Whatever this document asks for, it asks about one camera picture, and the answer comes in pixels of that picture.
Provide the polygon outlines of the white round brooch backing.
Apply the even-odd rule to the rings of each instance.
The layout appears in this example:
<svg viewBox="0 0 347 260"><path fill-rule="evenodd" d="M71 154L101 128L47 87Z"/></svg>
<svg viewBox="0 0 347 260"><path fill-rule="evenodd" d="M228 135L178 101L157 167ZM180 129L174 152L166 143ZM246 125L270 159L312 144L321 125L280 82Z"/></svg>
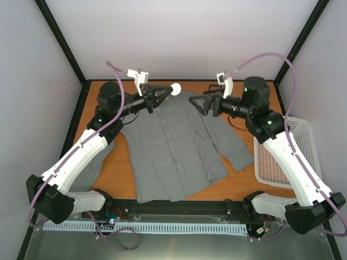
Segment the white round brooch backing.
<svg viewBox="0 0 347 260"><path fill-rule="evenodd" d="M182 90L181 85L177 82L173 83L170 87L172 88L172 92L171 92L172 96L177 96Z"/></svg>

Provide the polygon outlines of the grey button-up shirt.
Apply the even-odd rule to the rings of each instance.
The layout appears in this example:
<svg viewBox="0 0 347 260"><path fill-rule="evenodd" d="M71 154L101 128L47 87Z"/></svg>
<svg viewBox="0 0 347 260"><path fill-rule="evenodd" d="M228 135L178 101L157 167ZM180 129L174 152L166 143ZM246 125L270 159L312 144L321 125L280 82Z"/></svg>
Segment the grey button-up shirt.
<svg viewBox="0 0 347 260"><path fill-rule="evenodd" d="M241 138L220 117L201 115L191 92L169 96L153 113L129 115L122 128L139 203L176 202L228 175L222 158L240 171L254 161Z"/></svg>

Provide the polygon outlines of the black brooch box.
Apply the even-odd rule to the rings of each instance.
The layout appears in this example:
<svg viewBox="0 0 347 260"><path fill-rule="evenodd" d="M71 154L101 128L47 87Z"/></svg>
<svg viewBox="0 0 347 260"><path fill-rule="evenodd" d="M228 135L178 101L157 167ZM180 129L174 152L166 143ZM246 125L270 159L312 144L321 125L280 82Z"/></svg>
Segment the black brooch box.
<svg viewBox="0 0 347 260"><path fill-rule="evenodd" d="M224 93L224 89L225 89L224 86L220 86L217 84L210 84L208 90L204 91L203 94L207 95L207 94L214 94L217 92Z"/></svg>

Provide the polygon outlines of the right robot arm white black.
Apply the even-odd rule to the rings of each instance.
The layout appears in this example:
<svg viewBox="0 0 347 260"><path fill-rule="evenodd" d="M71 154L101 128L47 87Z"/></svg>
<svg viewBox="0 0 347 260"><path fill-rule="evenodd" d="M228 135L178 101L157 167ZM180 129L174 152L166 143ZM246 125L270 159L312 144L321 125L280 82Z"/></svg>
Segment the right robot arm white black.
<svg viewBox="0 0 347 260"><path fill-rule="evenodd" d="M204 116L212 112L215 117L227 114L244 119L248 132L277 161L296 196L288 199L254 192L243 200L248 215L280 218L301 235L334 215L342 218L339 209L346 202L344 196L340 192L333 193L317 176L298 148L287 119L270 109L270 88L266 81L258 76L246 78L241 97L232 96L232 84L225 80L224 92L194 96L189 101Z"/></svg>

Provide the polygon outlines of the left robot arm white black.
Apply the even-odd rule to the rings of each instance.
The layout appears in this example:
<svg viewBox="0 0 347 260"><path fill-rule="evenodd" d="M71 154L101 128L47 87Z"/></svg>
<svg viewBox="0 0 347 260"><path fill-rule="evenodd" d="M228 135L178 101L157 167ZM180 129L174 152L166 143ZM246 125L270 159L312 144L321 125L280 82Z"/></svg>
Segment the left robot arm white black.
<svg viewBox="0 0 347 260"><path fill-rule="evenodd" d="M70 215L94 211L99 217L112 214L113 198L100 189L72 192L70 187L82 170L104 150L123 128L122 118L146 109L152 113L169 95L178 95L181 85L138 85L135 94L124 92L122 84L106 82L99 90L94 117L80 139L49 170L26 181L30 211L36 210L55 224Z"/></svg>

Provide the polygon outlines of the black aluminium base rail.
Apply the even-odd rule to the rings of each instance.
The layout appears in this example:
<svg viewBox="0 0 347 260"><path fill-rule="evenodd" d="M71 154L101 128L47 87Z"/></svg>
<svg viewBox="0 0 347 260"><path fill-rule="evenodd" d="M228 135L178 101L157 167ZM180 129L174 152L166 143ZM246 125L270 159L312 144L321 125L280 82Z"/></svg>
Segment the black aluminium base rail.
<svg viewBox="0 0 347 260"><path fill-rule="evenodd" d="M261 218L283 219L294 226L317 226L327 221L326 202L314 203L312 206L301 207L297 202L280 206L275 213L275 207L269 206L264 210L257 210L251 200L244 201L151 201L138 203L136 200L108 199L100 210L91 210L97 220L106 220L120 216L130 221L137 215L168 215L168 216L212 216L224 217L227 221L246 224L261 222Z"/></svg>

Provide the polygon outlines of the left black frame post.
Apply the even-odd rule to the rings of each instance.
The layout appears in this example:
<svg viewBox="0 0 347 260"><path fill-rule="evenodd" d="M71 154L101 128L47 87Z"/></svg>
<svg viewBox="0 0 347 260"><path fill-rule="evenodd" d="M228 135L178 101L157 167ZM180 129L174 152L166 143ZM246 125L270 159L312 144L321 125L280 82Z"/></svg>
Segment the left black frame post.
<svg viewBox="0 0 347 260"><path fill-rule="evenodd" d="M45 0L34 0L35 4L37 5L40 13L42 14L46 24L49 26L50 31L52 32L53 36L55 37L58 45L60 46L62 52L64 53L70 67L72 68L75 76L83 85L87 80L73 54L71 51L71 48L66 41L52 11L50 10L47 2Z"/></svg>

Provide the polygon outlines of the black frame post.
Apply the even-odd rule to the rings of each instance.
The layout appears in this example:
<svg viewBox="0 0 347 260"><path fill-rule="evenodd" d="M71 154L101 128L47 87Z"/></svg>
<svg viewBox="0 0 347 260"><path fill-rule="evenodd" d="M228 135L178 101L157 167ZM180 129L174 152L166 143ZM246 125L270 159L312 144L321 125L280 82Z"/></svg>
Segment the black frame post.
<svg viewBox="0 0 347 260"><path fill-rule="evenodd" d="M71 51L71 48L66 41L52 11L50 10L47 2L45 0L34 0L35 4L37 5L40 13L42 14L46 24L49 26L50 31L52 32L53 36L55 37L58 45L60 46L62 52L64 53L70 67L72 68L75 76L83 85L87 80L73 54Z"/></svg>
<svg viewBox="0 0 347 260"><path fill-rule="evenodd" d="M311 34L313 28L317 24L318 20L320 19L321 15L323 14L325 8L329 4L330 0L318 0L316 5L314 6L313 10L311 11L308 19L306 20L301 32L299 33L296 41L294 42L290 52L287 55L287 59L290 62L293 62L297 55L299 54L301 48L303 47L304 43L308 39L309 35ZM279 87L282 80L284 79L286 73L289 70L289 65L284 62L277 73L275 79L274 79L274 86Z"/></svg>

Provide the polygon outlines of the right black frame post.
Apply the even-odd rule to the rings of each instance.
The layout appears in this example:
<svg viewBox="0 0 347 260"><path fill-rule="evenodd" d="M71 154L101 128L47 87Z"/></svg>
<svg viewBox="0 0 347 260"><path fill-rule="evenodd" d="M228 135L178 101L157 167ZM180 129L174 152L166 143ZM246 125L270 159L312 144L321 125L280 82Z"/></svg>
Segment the right black frame post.
<svg viewBox="0 0 347 260"><path fill-rule="evenodd" d="M325 8L329 4L330 0L318 0L316 5L314 6L313 10L311 11L308 19L306 20L301 32L299 33L296 41L294 42L290 52L287 55L287 59L290 62L293 62L297 55L299 54L301 48L303 47L304 43L308 39L309 35L311 34L313 28L317 24L318 20L320 19L321 15L323 14ZM274 86L279 87L282 80L284 79L286 73L289 70L289 65L284 62L277 73L275 79L274 79Z"/></svg>

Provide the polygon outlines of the metal base plate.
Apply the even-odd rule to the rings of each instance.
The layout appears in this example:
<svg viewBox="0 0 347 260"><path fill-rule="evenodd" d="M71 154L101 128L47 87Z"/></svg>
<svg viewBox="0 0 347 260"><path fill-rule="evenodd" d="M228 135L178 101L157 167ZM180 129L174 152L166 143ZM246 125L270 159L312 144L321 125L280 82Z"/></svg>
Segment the metal base plate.
<svg viewBox="0 0 347 260"><path fill-rule="evenodd" d="M143 218L134 223L163 223ZM188 223L229 224L193 219ZM273 222L264 238L231 235L151 235L121 229L112 233L33 231L22 259L333 259L328 239L320 232L299 235Z"/></svg>

